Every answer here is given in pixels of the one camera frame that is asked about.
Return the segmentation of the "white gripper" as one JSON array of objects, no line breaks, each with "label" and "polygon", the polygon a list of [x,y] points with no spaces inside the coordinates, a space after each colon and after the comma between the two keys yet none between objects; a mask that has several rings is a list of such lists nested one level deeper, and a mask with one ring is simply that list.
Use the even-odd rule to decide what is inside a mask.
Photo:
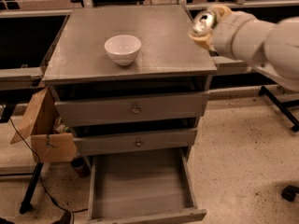
[{"label": "white gripper", "polygon": [[189,33],[189,38],[197,46],[210,51],[216,50],[221,56],[245,63],[266,61],[263,42],[268,34],[267,21],[257,20],[253,15],[242,11],[232,13],[224,5],[213,5],[207,10],[220,22],[213,34]]}]

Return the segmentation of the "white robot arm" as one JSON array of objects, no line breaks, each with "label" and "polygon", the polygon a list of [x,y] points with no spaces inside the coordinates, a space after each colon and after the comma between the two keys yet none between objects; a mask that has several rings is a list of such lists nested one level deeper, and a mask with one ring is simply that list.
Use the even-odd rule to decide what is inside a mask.
[{"label": "white robot arm", "polygon": [[220,56],[240,60],[290,91],[299,91],[299,18],[261,21],[216,5],[192,21],[190,39]]}]

